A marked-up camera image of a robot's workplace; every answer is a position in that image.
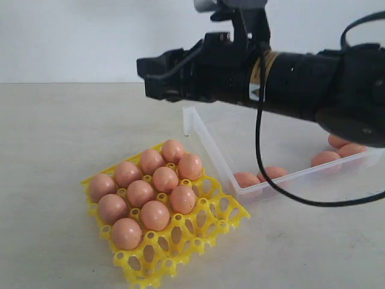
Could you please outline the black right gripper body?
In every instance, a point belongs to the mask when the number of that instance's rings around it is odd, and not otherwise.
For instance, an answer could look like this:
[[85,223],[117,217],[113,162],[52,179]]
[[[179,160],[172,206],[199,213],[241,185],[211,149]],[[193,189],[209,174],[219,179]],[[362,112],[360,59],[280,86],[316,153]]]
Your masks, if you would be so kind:
[[229,40],[228,33],[207,33],[177,62],[177,96],[195,102],[221,101],[249,105],[250,78],[259,57],[247,36]]

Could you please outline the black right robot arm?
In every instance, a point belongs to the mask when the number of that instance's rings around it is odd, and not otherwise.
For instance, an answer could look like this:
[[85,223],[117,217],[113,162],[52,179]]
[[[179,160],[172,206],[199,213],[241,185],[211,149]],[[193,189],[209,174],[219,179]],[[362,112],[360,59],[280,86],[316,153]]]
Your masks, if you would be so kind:
[[384,48],[375,43],[317,54],[210,33],[191,49],[139,58],[149,98],[221,101],[318,123],[345,140],[384,146]]

